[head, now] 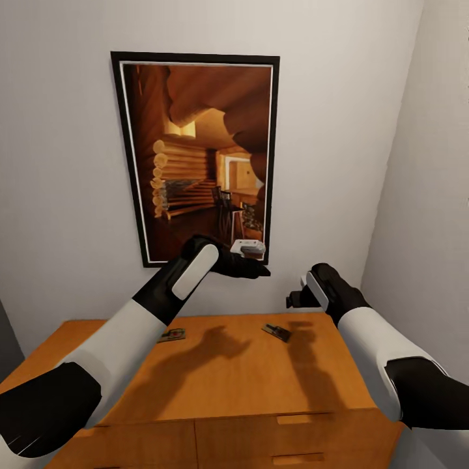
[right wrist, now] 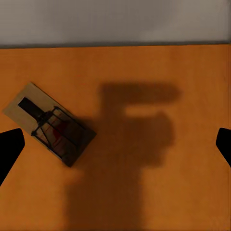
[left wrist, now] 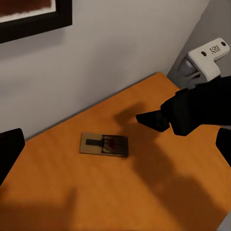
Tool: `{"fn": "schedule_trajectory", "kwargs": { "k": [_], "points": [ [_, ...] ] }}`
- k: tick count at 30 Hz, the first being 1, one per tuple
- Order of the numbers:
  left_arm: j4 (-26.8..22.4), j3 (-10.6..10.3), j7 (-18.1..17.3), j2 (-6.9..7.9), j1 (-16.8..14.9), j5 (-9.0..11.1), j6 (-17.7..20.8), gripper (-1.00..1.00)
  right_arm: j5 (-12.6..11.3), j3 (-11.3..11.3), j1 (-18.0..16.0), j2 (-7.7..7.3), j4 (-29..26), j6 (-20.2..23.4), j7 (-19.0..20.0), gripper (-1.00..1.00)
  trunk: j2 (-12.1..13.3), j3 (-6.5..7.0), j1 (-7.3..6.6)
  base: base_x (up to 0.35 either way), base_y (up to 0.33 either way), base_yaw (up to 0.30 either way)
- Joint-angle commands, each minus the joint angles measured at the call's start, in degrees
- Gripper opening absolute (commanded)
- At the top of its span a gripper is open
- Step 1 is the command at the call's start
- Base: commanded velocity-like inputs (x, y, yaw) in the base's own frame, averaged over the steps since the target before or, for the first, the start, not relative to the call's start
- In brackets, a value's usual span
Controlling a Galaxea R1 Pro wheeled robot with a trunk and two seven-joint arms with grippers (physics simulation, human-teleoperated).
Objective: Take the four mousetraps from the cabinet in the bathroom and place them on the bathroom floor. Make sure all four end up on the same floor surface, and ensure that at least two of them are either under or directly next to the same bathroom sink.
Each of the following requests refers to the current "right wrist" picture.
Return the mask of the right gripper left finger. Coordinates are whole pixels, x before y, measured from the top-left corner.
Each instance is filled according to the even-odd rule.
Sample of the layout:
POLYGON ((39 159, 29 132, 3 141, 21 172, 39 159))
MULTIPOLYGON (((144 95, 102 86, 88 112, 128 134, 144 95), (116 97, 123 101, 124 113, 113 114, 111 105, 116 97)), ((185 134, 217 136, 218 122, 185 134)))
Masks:
POLYGON ((25 147, 21 128, 0 133, 0 185, 25 147))

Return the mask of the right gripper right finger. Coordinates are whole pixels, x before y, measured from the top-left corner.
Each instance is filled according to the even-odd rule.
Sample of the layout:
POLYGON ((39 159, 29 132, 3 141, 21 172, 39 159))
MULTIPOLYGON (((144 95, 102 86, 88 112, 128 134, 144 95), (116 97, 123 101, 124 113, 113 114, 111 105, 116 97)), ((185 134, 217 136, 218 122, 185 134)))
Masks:
POLYGON ((231 130, 220 128, 217 136, 216 146, 231 166, 231 130))

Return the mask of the mousetrap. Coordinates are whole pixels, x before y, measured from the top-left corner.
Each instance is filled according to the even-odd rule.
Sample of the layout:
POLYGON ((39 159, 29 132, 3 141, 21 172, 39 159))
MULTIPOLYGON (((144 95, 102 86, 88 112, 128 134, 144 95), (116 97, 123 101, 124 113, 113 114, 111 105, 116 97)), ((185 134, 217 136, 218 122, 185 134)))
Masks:
POLYGON ((97 135, 31 82, 2 112, 70 168, 97 135))

